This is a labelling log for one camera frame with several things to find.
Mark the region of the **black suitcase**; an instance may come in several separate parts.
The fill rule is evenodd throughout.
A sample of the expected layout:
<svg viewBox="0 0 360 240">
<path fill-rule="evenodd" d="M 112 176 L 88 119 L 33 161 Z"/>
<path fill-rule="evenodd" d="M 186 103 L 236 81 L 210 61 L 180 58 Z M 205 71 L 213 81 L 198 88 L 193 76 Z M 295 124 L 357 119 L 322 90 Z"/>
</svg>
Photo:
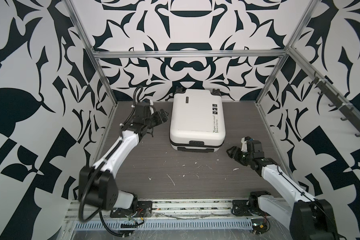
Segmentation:
<svg viewBox="0 0 360 240">
<path fill-rule="evenodd" d="M 220 90 L 177 87 L 169 136 L 171 146 L 177 151 L 217 152 L 226 137 Z"/>
</svg>

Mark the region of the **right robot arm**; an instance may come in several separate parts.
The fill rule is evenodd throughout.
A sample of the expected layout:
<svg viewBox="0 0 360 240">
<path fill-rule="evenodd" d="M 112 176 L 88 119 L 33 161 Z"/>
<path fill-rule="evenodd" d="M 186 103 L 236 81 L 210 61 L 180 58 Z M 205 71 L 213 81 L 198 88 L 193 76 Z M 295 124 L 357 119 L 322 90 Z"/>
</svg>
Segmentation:
<svg viewBox="0 0 360 240">
<path fill-rule="evenodd" d="M 231 147 L 228 156 L 249 166 L 261 178 L 269 182 L 283 197 L 277 200 L 267 191 L 251 192 L 249 198 L 234 200 L 231 213 L 234 216 L 267 216 L 287 228 L 294 240 L 339 240 L 334 211 L 326 200 L 319 200 L 303 190 L 271 158 L 266 158 L 262 143 L 250 137 L 242 139 L 241 147 Z"/>
</svg>

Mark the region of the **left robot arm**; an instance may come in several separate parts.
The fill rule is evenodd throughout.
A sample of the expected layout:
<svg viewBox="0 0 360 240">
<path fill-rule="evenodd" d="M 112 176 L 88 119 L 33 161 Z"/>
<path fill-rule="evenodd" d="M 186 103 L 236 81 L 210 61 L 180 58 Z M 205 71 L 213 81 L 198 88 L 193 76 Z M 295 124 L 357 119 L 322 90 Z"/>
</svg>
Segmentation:
<svg viewBox="0 0 360 240">
<path fill-rule="evenodd" d="M 117 173 L 130 152 L 147 134 L 152 135 L 154 127 L 168 121 L 168 113 L 156 110 L 150 100 L 140 100 L 143 87 L 138 86 L 133 94 L 132 111 L 120 124 L 120 135 L 111 148 L 93 165 L 84 166 L 79 175 L 79 210 L 81 223 L 89 222 L 98 215 L 108 233 L 116 237 L 127 237 L 126 233 L 113 231 L 104 220 L 103 211 L 121 209 L 127 212 L 127 218 L 137 228 L 144 222 L 137 222 L 138 197 L 119 190 Z"/>
</svg>

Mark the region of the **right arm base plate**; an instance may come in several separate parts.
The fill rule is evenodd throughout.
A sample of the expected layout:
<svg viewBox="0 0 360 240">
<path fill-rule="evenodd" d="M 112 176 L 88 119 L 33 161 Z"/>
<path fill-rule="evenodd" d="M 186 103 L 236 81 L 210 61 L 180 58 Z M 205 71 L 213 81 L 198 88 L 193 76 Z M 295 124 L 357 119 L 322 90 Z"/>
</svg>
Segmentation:
<svg viewBox="0 0 360 240">
<path fill-rule="evenodd" d="M 250 208 L 248 200 L 233 200 L 231 213 L 236 217 L 252 217 L 259 215 L 255 210 Z"/>
</svg>

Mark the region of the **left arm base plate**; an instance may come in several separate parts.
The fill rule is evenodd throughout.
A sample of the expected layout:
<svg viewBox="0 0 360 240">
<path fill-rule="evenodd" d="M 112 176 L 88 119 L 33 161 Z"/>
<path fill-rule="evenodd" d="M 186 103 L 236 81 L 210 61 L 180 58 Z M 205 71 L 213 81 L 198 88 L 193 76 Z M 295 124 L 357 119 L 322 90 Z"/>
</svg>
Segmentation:
<svg viewBox="0 0 360 240">
<path fill-rule="evenodd" d="M 114 208 L 111 210 L 111 218 L 144 217 L 152 213 L 152 201 L 134 201 L 129 209 Z"/>
</svg>

